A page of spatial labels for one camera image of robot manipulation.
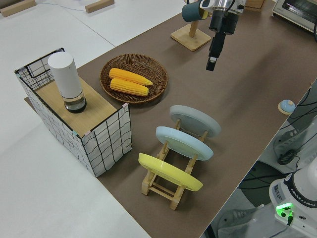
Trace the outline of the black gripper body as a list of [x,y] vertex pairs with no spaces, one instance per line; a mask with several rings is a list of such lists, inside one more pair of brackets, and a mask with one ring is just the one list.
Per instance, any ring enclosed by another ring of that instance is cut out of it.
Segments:
[[238,15],[231,10],[214,10],[209,29],[216,33],[232,35],[238,22]]

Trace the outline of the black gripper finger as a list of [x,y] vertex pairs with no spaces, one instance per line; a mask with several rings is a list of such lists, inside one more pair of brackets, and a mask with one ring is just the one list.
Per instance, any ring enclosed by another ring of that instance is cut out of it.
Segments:
[[208,55],[206,70],[214,71],[217,59],[219,58],[223,49],[225,36],[226,35],[222,32],[216,32],[215,36],[213,37],[210,48],[209,48],[209,55]]

